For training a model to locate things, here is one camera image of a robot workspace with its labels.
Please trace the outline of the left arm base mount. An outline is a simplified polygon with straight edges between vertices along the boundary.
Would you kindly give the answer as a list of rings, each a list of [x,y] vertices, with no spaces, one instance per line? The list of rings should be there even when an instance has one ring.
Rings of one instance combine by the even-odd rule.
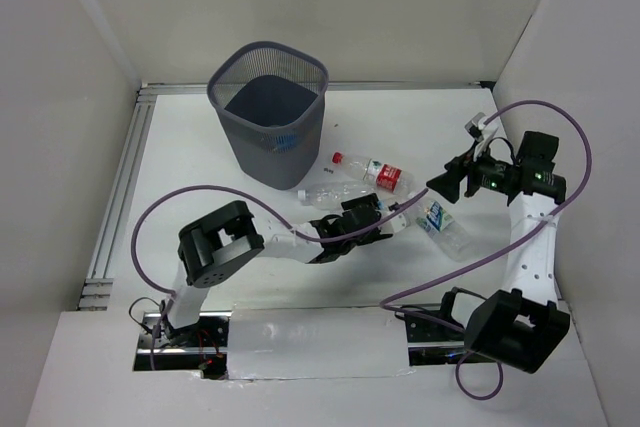
[[[159,317],[160,302],[150,297],[135,299],[128,315],[139,328],[133,370],[196,371],[202,378],[223,380],[227,377],[227,346],[232,313],[209,311],[200,314],[195,326],[169,338],[161,327],[155,339],[153,329]]]

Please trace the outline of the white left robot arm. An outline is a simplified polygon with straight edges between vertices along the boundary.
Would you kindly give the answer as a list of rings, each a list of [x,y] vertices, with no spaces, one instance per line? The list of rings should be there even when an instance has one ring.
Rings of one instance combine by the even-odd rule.
[[[291,228],[257,219],[243,201],[233,201],[179,232],[180,261],[173,292],[163,303],[160,336],[171,346],[196,337],[209,290],[256,257],[327,264],[354,248],[391,238],[408,226],[375,194],[346,201],[342,211]]]

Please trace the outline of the blue label white cap bottle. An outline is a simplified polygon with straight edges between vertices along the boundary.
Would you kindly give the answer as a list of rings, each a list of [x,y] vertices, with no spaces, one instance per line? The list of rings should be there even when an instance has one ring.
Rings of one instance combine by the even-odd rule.
[[[380,221],[383,221],[383,223],[378,226],[378,230],[382,237],[388,238],[394,236],[410,226],[410,220],[407,217],[406,211],[393,216],[402,204],[403,200],[396,197],[378,201],[377,213],[380,215]]]

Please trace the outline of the green blue label bottle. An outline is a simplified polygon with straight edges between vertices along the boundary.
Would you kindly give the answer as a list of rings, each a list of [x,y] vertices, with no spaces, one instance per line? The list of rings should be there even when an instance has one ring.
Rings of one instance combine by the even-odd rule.
[[[437,200],[425,196],[410,208],[409,216],[450,259],[464,262],[472,257],[472,236]]]

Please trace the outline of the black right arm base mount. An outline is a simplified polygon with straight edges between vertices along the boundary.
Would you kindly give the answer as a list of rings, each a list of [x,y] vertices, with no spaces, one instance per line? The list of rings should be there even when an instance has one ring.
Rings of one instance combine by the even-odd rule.
[[[434,318],[440,318],[438,309],[429,309],[420,305],[404,305],[401,309],[410,312],[418,312],[429,315]],[[407,341],[409,344],[414,343],[438,343],[438,342],[463,342],[464,333],[455,329],[441,325],[439,323],[426,320],[415,315],[406,315],[402,312],[395,312],[396,319],[402,321],[405,325]]]

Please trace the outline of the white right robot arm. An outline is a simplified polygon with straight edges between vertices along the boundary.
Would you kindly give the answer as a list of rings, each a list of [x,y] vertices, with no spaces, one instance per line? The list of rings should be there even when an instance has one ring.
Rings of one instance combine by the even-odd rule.
[[[513,163],[471,149],[446,164],[428,187],[447,201],[486,188],[507,197],[512,242],[531,240],[512,250],[501,288],[479,299],[459,288],[448,292],[436,316],[441,335],[464,334],[467,350],[527,373],[536,372],[569,330],[570,317],[559,310],[554,280],[557,220],[551,211],[565,199],[566,181],[554,174],[558,138],[528,131]]]

